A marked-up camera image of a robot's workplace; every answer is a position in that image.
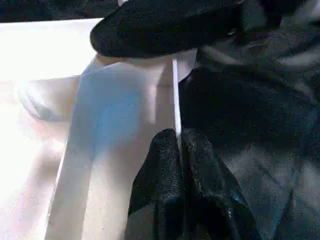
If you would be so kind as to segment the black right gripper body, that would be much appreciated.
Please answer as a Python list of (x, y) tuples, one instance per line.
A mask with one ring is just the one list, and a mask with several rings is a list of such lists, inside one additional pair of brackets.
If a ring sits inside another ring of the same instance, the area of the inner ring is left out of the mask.
[(245, 30), (265, 27), (276, 29), (281, 25), (280, 0), (244, 0), (242, 7), (242, 26)]

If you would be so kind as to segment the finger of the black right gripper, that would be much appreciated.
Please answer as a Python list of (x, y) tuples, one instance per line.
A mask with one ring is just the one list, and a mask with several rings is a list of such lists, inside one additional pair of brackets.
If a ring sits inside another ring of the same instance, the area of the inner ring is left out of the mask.
[(155, 58), (210, 45), (242, 24), (241, 0), (128, 0), (90, 33), (105, 57)]

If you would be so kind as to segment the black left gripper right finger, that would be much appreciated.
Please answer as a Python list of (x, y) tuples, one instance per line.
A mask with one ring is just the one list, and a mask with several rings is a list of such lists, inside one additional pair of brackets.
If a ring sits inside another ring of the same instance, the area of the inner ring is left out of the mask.
[(186, 223), (193, 240), (258, 240), (256, 220), (241, 188), (196, 129), (181, 134)]

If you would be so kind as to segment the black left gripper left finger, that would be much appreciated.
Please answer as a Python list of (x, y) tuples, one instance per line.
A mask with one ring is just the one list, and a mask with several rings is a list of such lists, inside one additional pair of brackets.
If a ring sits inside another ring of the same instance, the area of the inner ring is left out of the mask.
[(184, 231), (183, 173), (176, 132), (152, 139), (135, 177), (127, 215), (129, 240), (178, 240)]

